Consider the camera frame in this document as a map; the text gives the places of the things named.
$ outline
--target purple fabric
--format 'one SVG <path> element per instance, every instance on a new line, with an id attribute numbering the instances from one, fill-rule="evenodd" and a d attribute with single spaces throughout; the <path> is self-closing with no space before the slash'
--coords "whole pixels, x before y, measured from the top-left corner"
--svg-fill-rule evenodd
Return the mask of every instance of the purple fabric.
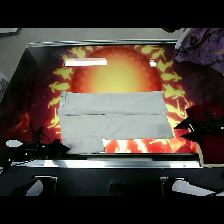
<path id="1" fill-rule="evenodd" d="M 178 62 L 190 61 L 208 65 L 223 73 L 224 28 L 192 28 L 183 40 L 175 59 Z"/>

